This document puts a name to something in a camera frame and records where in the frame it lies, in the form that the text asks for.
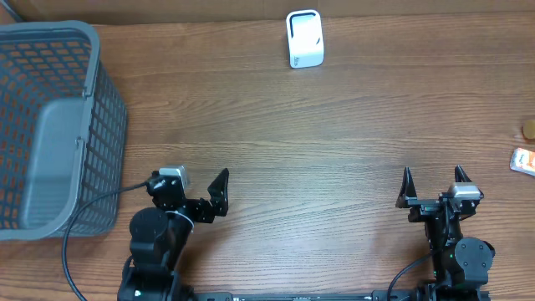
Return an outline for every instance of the wood grain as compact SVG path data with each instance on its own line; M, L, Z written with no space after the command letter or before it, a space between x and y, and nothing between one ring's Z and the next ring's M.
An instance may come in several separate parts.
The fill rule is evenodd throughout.
M123 184L186 163L189 196L207 196L230 169L228 216L197 225L181 260L198 292L352 293L428 252L394 207L403 168L434 197L462 164L486 195L463 232L497 250L486 289L534 299L535 179L508 168L533 149L534 28L535 13L327 18L324 64L291 70L279 21L98 27L130 114ZM149 206L127 192L110 234L70 242L89 299L116 298L128 224ZM0 300L73 300L59 251L3 242ZM430 277L428 263L398 287Z

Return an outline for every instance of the basket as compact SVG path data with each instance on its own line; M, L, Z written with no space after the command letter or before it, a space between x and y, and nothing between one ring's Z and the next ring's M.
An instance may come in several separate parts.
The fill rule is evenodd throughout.
M82 22L0 27L0 240L61 236L120 187L126 108L99 51ZM71 235L109 231L117 201L89 207Z

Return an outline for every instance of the wooden knob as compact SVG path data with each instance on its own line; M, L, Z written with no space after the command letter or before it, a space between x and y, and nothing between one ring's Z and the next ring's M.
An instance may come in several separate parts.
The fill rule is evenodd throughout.
M528 120L522 127L522 133L528 139L535 139L535 120Z

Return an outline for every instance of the perforated basket side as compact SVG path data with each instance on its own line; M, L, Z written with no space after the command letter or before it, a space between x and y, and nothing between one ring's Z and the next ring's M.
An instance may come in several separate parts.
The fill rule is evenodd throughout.
M120 188L126 126L125 104L100 64L77 207L103 192ZM73 235L88 236L109 231L115 224L117 201L118 196L110 196L89 207L75 223Z

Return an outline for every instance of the gray plastic bin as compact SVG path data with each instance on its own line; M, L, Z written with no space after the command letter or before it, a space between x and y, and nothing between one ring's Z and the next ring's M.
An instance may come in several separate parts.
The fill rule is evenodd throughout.
M0 240L61 236L74 210L120 187L126 108L99 51L86 23L0 26ZM117 199L71 234L109 231Z

